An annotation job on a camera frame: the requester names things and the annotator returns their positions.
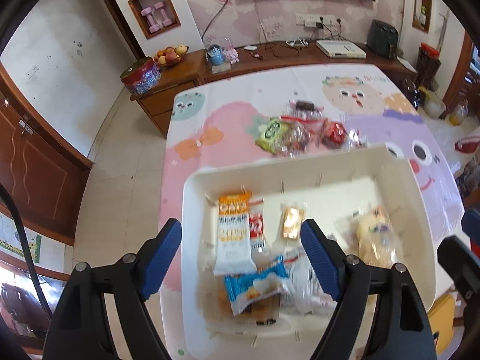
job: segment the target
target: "cartoon tablecloth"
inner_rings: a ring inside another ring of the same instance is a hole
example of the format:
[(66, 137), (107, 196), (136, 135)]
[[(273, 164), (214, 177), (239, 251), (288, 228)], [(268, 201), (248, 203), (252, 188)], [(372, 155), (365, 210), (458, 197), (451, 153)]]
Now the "cartoon tablecloth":
[[(453, 233), (463, 205), (435, 138), (398, 88), (376, 66), (318, 64), (238, 76), (179, 93), (166, 141), (159, 228), (182, 219), (185, 180), (201, 168), (246, 164), (272, 157), (254, 137), (289, 101), (324, 107), (323, 114), (359, 130), (369, 143), (386, 142), (409, 159), (437, 243)], [(328, 150), (310, 144), (309, 152)], [(160, 290), (166, 346), (173, 358), (192, 359), (182, 318), (181, 256), (177, 252)]]

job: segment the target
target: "orange bow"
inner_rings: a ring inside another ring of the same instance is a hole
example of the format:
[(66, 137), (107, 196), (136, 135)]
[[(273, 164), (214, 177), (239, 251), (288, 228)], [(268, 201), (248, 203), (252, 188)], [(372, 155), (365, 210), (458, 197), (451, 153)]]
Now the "orange bow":
[(185, 139), (175, 146), (175, 151), (183, 160), (200, 157), (200, 147), (215, 145), (223, 139), (223, 133), (216, 127), (207, 128), (198, 139)]

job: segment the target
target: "metal bolt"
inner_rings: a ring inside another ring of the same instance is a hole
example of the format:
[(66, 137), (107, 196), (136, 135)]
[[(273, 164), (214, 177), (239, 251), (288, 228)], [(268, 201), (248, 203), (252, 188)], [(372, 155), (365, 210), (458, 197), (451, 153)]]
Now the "metal bolt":
[(124, 263), (130, 264), (130, 263), (134, 262), (136, 258), (137, 258), (137, 256), (135, 255), (135, 253), (127, 253), (121, 259)]
[(407, 271), (407, 267), (404, 266), (401, 262), (397, 262), (395, 264), (395, 269), (399, 271), (401, 274)]
[(355, 256), (354, 254), (349, 254), (347, 257), (346, 257), (346, 261), (351, 265), (351, 266), (356, 266), (359, 262), (360, 262), (360, 259)]
[(87, 268), (87, 263), (86, 262), (79, 262), (75, 266), (75, 271), (82, 272)]

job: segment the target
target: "fruit bowl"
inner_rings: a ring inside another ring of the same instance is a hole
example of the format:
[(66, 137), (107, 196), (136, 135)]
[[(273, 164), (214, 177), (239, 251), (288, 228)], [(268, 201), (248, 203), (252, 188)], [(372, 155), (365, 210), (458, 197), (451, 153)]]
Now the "fruit bowl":
[[(188, 49), (189, 49), (188, 46), (181, 46), (181, 47), (182, 47), (182, 49), (181, 49), (182, 54), (181, 55), (179, 54), (180, 51), (177, 51), (180, 48), (180, 46), (177, 47), (177, 48), (167, 47), (164, 50), (158, 51), (157, 58), (155, 59), (155, 61), (157, 62), (157, 66), (159, 68), (169, 68), (169, 67), (175, 66), (176, 64), (180, 63), (182, 61), (183, 57), (187, 54)], [(170, 53), (175, 54), (177, 57), (174, 58), (174, 59), (168, 60), (167, 55), (170, 54)]]

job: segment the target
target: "red cartoon nose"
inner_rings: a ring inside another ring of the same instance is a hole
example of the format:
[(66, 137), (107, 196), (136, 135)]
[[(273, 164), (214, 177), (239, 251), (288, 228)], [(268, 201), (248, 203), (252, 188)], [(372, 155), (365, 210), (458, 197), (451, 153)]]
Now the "red cartoon nose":
[(414, 173), (415, 174), (419, 173), (420, 165), (418, 164), (418, 162), (412, 159), (409, 159), (409, 161), (410, 161), (410, 166), (412, 167)]

